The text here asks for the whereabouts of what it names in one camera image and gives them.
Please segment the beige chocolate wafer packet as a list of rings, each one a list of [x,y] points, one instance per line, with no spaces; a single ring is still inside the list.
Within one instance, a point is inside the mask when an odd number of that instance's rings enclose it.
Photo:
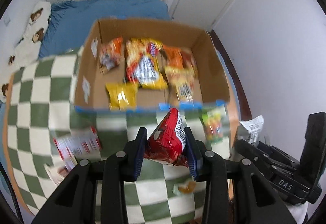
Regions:
[[[64,163],[54,164],[49,166],[48,164],[44,164],[44,169],[51,179],[51,181],[56,185],[60,185],[60,183],[65,179],[65,177],[69,174],[69,170],[67,169]]]

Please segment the white grey snack packet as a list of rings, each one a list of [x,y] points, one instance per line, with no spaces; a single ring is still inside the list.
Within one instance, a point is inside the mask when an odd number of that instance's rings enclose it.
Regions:
[[[249,121],[241,120],[239,124],[237,128],[237,139],[245,140],[256,147],[259,143],[259,136],[264,126],[264,117],[259,115]]]

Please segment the red white biscuit packet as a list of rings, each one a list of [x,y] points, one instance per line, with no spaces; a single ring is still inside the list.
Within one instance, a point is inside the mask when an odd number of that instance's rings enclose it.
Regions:
[[[82,159],[99,160],[102,149],[95,127],[74,131],[59,138],[54,138],[54,144],[62,161],[74,162]]]

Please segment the orange jelly cup packet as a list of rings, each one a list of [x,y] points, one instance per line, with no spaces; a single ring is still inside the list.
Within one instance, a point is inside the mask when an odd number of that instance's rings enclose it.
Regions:
[[[188,179],[184,183],[175,184],[172,189],[172,192],[177,196],[191,194],[194,192],[196,185],[196,181]]]

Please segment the colourful candy ball bag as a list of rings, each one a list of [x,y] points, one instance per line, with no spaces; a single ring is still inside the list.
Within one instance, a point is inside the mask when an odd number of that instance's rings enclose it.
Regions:
[[[226,116],[224,106],[205,109],[202,113],[202,124],[206,140],[219,142],[224,137],[223,118]]]

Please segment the small red snack packet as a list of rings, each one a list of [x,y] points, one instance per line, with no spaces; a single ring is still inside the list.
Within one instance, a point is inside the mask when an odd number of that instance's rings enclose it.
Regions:
[[[180,112],[171,108],[148,138],[144,157],[170,166],[188,167],[183,150],[186,133]]]

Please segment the yellow snack packet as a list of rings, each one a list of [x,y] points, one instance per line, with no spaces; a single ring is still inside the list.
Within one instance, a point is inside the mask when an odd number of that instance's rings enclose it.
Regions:
[[[111,110],[134,109],[137,106],[136,83],[106,83]]]

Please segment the orange snack packet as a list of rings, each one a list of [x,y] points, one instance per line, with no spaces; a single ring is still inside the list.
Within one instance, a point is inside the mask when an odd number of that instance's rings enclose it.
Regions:
[[[166,60],[164,74],[169,85],[169,102],[174,106],[193,102],[198,70],[192,52],[163,45],[163,55]]]

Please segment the yellow Sedaap noodle packet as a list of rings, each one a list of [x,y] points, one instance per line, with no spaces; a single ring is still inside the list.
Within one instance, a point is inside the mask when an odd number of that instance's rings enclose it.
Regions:
[[[159,68],[162,43],[151,38],[131,38],[126,42],[126,79],[143,89],[165,90],[167,83]]]

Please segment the green white checkered mat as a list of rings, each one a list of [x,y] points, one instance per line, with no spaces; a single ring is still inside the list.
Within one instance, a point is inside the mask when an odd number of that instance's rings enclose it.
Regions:
[[[56,186],[46,166],[61,161],[55,140],[95,127],[102,148],[95,155],[104,160],[136,137],[138,129],[153,132],[164,113],[83,115],[75,112],[72,98],[82,50],[37,61],[14,74],[8,97],[7,161],[12,183],[32,214],[37,214]],[[130,223],[185,223],[202,216],[205,185],[189,195],[173,188],[190,178],[184,167],[145,160],[135,183],[125,185]]]

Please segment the cardboard milk carton box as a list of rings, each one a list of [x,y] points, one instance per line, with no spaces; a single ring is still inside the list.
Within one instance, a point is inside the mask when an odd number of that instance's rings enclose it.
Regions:
[[[227,80],[206,31],[164,20],[94,22],[79,66],[77,111],[193,110],[227,101]]]

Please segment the bear print pillow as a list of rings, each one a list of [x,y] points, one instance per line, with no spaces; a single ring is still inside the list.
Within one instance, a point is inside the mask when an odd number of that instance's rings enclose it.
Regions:
[[[10,55],[1,57],[1,103],[6,101],[9,78],[12,73],[38,59],[42,41],[49,26],[51,4],[38,2],[28,18],[22,38]]]

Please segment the white wall socket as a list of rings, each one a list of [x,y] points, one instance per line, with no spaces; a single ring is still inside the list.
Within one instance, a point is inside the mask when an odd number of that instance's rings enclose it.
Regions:
[[[5,26],[8,26],[10,23],[11,19],[9,17],[4,18],[4,24]]]

